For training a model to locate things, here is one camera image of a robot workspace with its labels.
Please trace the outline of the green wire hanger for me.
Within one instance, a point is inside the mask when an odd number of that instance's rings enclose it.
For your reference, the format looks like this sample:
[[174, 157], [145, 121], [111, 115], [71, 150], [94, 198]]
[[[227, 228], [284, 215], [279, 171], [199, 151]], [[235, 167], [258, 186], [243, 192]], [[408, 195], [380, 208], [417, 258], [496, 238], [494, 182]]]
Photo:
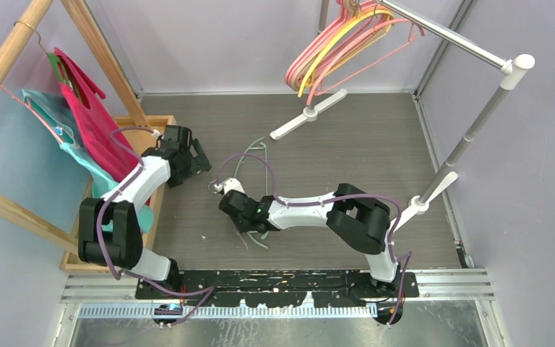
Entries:
[[[260, 137], [254, 141], [252, 141], [248, 147], [244, 150], [244, 153], [249, 154], [251, 151], [255, 151], [255, 150], [261, 150], [263, 153], [263, 160], [267, 160], [268, 159], [268, 146], [267, 143], [265, 142], [266, 137]], [[238, 158], [238, 162], [235, 166], [235, 169], [233, 170], [233, 175], [232, 178], [233, 179], [237, 179], [238, 178], [238, 174], [240, 171], [241, 166], [244, 164], [245, 158], [242, 155], [241, 157]], [[270, 183], [269, 183], [269, 178], [270, 178], [270, 172], [268, 167], [264, 167], [264, 193], [266, 195], [269, 194], [270, 192]], [[255, 238], [253, 236], [253, 234], [258, 234], [258, 231], [249, 231], [246, 233], [246, 235], [250, 238], [250, 240], [255, 243], [258, 247], [261, 247], [263, 249], [269, 250], [270, 248], [262, 243], [262, 241], [264, 241], [267, 238], [267, 234], [263, 234], [261, 235], [259, 238], [260, 240], [258, 240], [257, 238]]]

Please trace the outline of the thin pink wire hanger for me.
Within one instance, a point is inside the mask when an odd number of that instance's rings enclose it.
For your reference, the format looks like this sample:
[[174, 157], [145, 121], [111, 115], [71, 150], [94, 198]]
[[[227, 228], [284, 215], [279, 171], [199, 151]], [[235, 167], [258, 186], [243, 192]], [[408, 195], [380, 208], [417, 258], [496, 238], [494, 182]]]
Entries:
[[[408, 25], [409, 29], [402, 44], [341, 78], [333, 77], [337, 70], [384, 40], [395, 27], [403, 25]], [[311, 106], [315, 98], [337, 89], [425, 35], [420, 25], [397, 18], [386, 9], [340, 18], [313, 39], [289, 66], [286, 84], [299, 98], [306, 96], [305, 105]]]

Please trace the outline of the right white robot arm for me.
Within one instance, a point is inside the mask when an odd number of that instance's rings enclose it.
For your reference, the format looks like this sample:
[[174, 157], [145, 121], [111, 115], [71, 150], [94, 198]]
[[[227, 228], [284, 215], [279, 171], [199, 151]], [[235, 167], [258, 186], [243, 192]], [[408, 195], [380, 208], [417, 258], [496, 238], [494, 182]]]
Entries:
[[389, 197], [368, 194], [352, 184], [316, 197], [268, 195], [252, 199], [236, 179], [214, 185], [221, 195], [219, 209], [241, 234], [282, 231], [297, 227], [328, 228], [350, 248], [364, 254], [374, 291], [383, 297], [400, 291], [402, 265], [395, 257], [392, 237], [402, 216], [391, 218]]

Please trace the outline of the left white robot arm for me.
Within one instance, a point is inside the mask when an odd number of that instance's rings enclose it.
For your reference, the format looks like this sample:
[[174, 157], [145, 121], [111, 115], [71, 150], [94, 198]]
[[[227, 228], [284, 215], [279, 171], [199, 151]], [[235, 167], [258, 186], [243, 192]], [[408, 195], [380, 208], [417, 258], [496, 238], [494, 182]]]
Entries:
[[119, 270], [126, 270], [154, 281], [155, 291], [171, 299], [182, 287], [177, 262], [144, 246], [138, 214], [157, 188], [177, 187], [211, 165], [190, 128], [168, 125], [153, 134], [156, 145], [138, 157], [139, 163], [120, 184], [80, 205], [77, 256], [108, 267], [115, 278]]

